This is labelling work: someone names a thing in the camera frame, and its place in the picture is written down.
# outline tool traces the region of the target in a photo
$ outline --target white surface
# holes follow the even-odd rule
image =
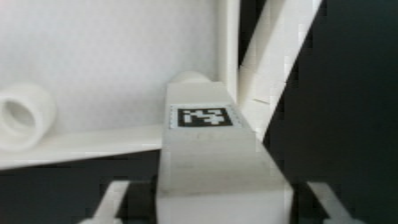
[[[119,219],[87,219],[80,224],[123,224]]]
[[[240,67],[238,105],[263,139],[322,0],[268,0]]]
[[[2,0],[0,88],[53,93],[53,134],[162,123],[165,84],[217,74],[217,1]]]
[[[171,107],[199,104],[231,105],[242,127],[171,129]],[[171,84],[165,111],[158,223],[286,224],[292,187],[222,83]]]
[[[238,94],[238,31],[240,0],[219,0],[219,80],[236,101]]]
[[[203,82],[212,82],[212,80],[208,76],[196,71],[181,72],[171,79],[171,83],[203,83]]]
[[[327,183],[308,182],[308,185],[331,217],[331,219],[325,219],[324,224],[364,224],[361,220],[352,218]]]
[[[53,125],[55,115],[53,97],[37,85],[20,83],[0,91],[2,150],[23,151],[36,146]]]
[[[23,153],[0,152],[0,170],[91,159],[162,148],[162,126],[46,137]]]

